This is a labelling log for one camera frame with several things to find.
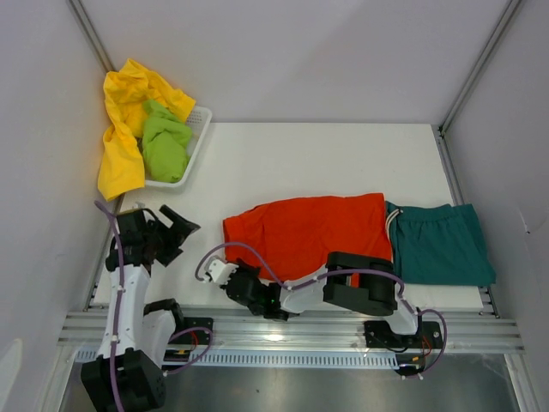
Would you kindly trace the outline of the teal green shorts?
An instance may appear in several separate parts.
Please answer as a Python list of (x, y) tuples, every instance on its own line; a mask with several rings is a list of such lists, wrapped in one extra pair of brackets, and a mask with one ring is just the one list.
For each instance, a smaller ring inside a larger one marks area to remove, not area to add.
[(496, 272), (474, 206), (386, 203), (395, 273), (420, 285), (489, 287)]

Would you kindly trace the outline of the right aluminium frame post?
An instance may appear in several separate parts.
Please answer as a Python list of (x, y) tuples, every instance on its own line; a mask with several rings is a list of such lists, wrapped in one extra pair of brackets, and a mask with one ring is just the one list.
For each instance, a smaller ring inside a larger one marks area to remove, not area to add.
[(478, 57), (474, 60), (474, 64), (459, 88), (456, 97), (452, 100), (442, 123), (438, 126), (438, 134), (442, 138), (445, 137), (450, 126), (454, 123), (457, 116), (468, 102), (470, 95), (473, 93), (477, 83), (480, 81), (498, 48), (503, 44), (505, 35), (525, 3), (526, 1), (522, 0), (510, 0), (506, 2), (503, 12), (498, 17), (496, 24), (481, 47)]

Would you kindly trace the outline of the orange shorts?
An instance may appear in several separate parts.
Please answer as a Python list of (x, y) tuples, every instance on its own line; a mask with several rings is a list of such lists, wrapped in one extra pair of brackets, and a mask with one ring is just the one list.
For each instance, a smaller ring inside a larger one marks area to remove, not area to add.
[(223, 223), (225, 257), (259, 267), (260, 277), (297, 281), (319, 270), (333, 251), (390, 261), (382, 193), (298, 197), (258, 205)]

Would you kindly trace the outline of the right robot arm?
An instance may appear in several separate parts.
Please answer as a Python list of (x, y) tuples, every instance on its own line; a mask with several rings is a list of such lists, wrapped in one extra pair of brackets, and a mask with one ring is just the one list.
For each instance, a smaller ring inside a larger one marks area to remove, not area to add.
[(216, 258), (208, 270), (212, 282), (254, 316), (287, 321), (325, 303), (383, 318), (401, 346), (413, 345), (423, 334), (421, 316), (403, 296), (403, 280), (381, 258), (331, 252), (325, 270), (285, 282), (262, 282), (260, 269), (244, 262)]

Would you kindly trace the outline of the lime green shorts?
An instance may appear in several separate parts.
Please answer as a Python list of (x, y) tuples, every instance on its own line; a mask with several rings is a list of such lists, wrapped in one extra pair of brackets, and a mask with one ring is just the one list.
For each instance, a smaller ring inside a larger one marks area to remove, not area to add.
[(187, 147), (191, 128), (155, 100), (143, 103), (142, 157), (149, 177), (161, 183), (177, 183), (190, 161)]

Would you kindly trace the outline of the left aluminium frame post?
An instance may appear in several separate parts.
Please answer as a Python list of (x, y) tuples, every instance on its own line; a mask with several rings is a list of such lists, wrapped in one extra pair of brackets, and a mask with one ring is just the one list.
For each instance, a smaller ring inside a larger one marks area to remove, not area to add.
[(84, 2), (82, 0), (67, 0), (66, 3), (101, 69), (105, 73), (114, 71), (115, 67), (109, 53), (100, 39)]

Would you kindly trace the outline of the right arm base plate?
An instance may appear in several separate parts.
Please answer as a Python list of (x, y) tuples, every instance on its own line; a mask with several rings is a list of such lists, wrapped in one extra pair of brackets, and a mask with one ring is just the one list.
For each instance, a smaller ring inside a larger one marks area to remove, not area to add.
[(411, 335), (395, 334), (386, 321), (366, 321), (364, 336), (367, 348), (385, 348), (396, 353), (403, 353), (405, 349), (421, 349), (425, 342), (428, 343), (427, 348), (443, 347), (443, 332), (436, 321), (420, 321), (419, 329)]

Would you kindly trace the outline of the aluminium mounting rail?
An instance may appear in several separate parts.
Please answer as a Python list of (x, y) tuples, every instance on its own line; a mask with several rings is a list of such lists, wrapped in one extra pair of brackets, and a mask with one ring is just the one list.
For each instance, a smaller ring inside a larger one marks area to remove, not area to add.
[[(350, 352), (365, 347), (364, 322), (353, 312), (312, 311), (286, 322), (254, 317), (244, 309), (185, 307), (184, 315), (214, 320), (214, 347), (227, 350)], [(451, 354), (523, 354), (516, 321), (493, 314), (446, 312)]]

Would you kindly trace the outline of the aluminium frame post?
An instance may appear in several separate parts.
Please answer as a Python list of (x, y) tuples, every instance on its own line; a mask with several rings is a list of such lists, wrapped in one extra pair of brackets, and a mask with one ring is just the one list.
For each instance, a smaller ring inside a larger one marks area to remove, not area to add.
[(109, 53), (100, 39), (84, 2), (82, 0), (67, 0), (66, 3), (101, 69), (105, 73), (114, 71), (115, 67)]
[(481, 47), (478, 57), (474, 60), (474, 64), (459, 88), (456, 97), (452, 100), (442, 123), (438, 126), (438, 134), (442, 138), (445, 137), (450, 126), (454, 123), (457, 116), (468, 102), (470, 95), (473, 93), (477, 83), (480, 81), (498, 48), (503, 44), (505, 35), (525, 3), (526, 1), (522, 0), (510, 0), (506, 2), (503, 12), (498, 17), (496, 24)]

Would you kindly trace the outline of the yellow shorts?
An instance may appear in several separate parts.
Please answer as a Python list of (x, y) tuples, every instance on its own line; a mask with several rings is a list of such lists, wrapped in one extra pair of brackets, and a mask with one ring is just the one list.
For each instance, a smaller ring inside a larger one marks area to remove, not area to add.
[(184, 122), (196, 101), (131, 58), (121, 70), (106, 74), (103, 91), (111, 125), (102, 137), (104, 154), (98, 189), (105, 200), (111, 201), (127, 191), (145, 186), (145, 163), (138, 148), (148, 116), (143, 103), (153, 100)]

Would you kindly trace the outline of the white plastic basket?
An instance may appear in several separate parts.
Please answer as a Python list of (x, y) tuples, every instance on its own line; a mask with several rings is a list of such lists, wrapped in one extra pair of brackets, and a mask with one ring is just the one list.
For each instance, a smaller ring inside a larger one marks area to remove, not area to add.
[(149, 177), (149, 174), (146, 173), (145, 186), (147, 188), (176, 191), (184, 185), (194, 168), (198, 155), (201, 151), (202, 144), (206, 140), (208, 127), (210, 125), (212, 117), (213, 113), (207, 107), (195, 106), (193, 108), (185, 123), (188, 127), (191, 128), (193, 135), (187, 146), (189, 161), (182, 178), (178, 182), (165, 183), (151, 179)]

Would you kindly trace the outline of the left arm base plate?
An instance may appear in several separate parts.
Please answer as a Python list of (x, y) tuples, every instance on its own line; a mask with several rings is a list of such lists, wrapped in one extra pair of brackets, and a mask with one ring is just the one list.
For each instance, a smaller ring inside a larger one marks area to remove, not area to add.
[(214, 330), (212, 318), (184, 318), (182, 322), (176, 324), (174, 335), (169, 343), (189, 346), (207, 345), (211, 341), (211, 335), (207, 330)]

